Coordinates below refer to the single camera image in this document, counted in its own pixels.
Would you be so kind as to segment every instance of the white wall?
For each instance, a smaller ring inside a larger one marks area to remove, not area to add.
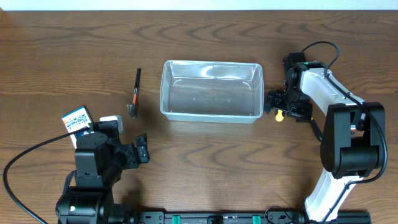
[[[397,10],[398,0],[0,0],[15,10]]]

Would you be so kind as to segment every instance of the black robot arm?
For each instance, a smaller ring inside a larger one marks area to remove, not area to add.
[[[116,121],[90,123],[90,132],[76,142],[76,171],[67,177],[57,203],[58,223],[137,224],[137,212],[113,203],[112,186],[122,170],[149,162],[146,134],[136,137],[135,146],[121,144]],[[69,187],[72,177],[75,187]]]

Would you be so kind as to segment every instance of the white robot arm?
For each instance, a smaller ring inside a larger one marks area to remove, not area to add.
[[[355,184],[367,182],[363,179],[373,169],[382,168],[380,173],[384,172],[384,108],[354,96],[334,78],[329,67],[322,62],[308,62],[304,52],[290,53],[283,63],[286,90],[270,91],[264,110],[269,113],[277,109],[278,121],[287,115],[298,122],[309,122],[321,142],[324,169],[304,205],[311,222],[325,223],[337,217]],[[312,119],[310,100],[326,115],[323,133]],[[352,138],[354,130],[364,135]]]

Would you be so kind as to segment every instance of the wooden table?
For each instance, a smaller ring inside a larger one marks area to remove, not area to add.
[[[283,88],[282,58],[318,40],[341,49],[335,77],[386,109],[389,163],[375,183],[359,185],[345,210],[368,210],[373,223],[397,223],[398,14],[363,11],[6,12],[0,21],[0,168],[22,150],[66,132],[61,116],[86,105],[93,119],[120,114],[122,142],[146,132],[151,161],[123,172],[117,203],[168,211],[299,208],[322,171],[320,143],[306,123],[266,115],[254,124],[167,121],[159,111],[164,62],[260,63],[266,91]],[[334,50],[308,50],[329,62]],[[129,118],[137,67],[141,105]],[[323,129],[325,117],[314,112]],[[75,169],[63,139],[18,160],[14,193],[56,223],[55,204]],[[1,185],[2,223],[35,223]]]

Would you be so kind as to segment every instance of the clear plastic container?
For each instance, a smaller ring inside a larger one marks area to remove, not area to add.
[[[170,120],[253,123],[263,107],[264,80],[257,63],[164,64],[160,111]]]

